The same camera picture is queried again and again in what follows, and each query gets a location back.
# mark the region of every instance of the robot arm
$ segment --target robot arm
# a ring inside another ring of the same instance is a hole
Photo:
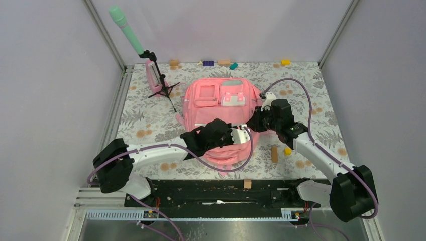
[[[350,162],[336,163],[326,152],[336,158],[324,145],[321,150],[309,137],[308,128],[294,121],[291,106],[286,99],[276,99],[266,93],[264,103],[255,109],[247,126],[255,132],[273,130],[278,138],[290,148],[308,158],[320,169],[332,184],[325,185],[308,179],[298,180],[297,193],[302,200],[313,201],[322,206],[330,206],[335,215],[348,222],[374,208],[372,197],[361,183],[342,164],[352,170],[367,184],[377,198],[373,176],[366,166],[357,167]]]
[[[226,124],[223,120],[215,119],[205,126],[185,132],[168,141],[126,145],[123,139],[115,139],[95,157],[93,160],[95,168],[118,154],[135,151],[98,170],[96,174],[100,190],[102,193],[122,191],[137,199],[143,199],[151,194],[153,187],[148,178],[135,173],[136,169],[160,162],[193,158],[186,150],[179,147],[186,148],[201,157],[208,150],[216,147],[248,142],[250,136],[243,130],[244,127],[246,127],[245,124],[233,126]]]

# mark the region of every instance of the table surface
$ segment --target table surface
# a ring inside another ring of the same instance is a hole
[[[239,63],[235,70],[228,67],[203,67],[195,63],[159,64],[169,84],[181,82],[171,93],[171,99],[182,114],[182,96],[186,88],[195,80],[204,77],[242,77],[251,81],[260,90],[272,82],[291,77],[300,80],[312,98],[312,133],[314,137],[343,160],[348,160],[342,135],[334,115],[329,95],[324,85],[321,71],[316,62],[291,63],[281,66],[278,63]],[[271,91],[278,98],[286,98],[291,104],[296,121],[307,125],[309,105],[303,89],[295,82],[287,81],[274,86]],[[145,65],[136,64],[120,119],[117,138],[127,144],[148,144],[165,141],[185,132],[175,119],[171,103],[165,97],[147,98],[151,90],[147,83]],[[271,162],[271,146],[278,146],[278,163]],[[296,179],[325,178],[314,164],[299,153],[284,155],[285,144],[276,135],[261,135],[249,164],[234,173],[223,174],[214,171],[196,159],[160,163],[136,170],[140,175],[151,179]]]

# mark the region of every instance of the green microphone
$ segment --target green microphone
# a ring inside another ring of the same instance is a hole
[[[123,11],[118,6],[112,6],[108,10],[110,13],[111,18],[119,26],[121,31],[123,31],[123,34],[126,36],[127,40],[129,40],[130,44],[135,49],[136,53],[138,55],[141,55],[144,53],[144,48],[142,48],[141,43],[139,43],[138,38],[136,37],[135,33],[133,33],[132,28],[127,24],[126,16],[124,16]]]

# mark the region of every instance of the yellow block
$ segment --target yellow block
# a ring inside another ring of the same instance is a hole
[[[284,155],[290,156],[290,154],[291,154],[291,148],[289,147],[284,148]]]
[[[290,64],[290,60],[288,59],[281,59],[281,65],[289,65]]]

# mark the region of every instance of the red wire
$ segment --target red wire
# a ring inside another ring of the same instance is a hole
[[[155,208],[156,208],[156,209],[158,209],[158,208],[160,207],[160,204],[161,204],[161,202],[160,202],[160,198],[159,198],[159,197],[157,197],[157,198],[155,199]]]
[[[309,203],[305,202],[305,208],[303,209],[303,213],[306,213],[306,211],[307,211],[308,208],[309,208]]]

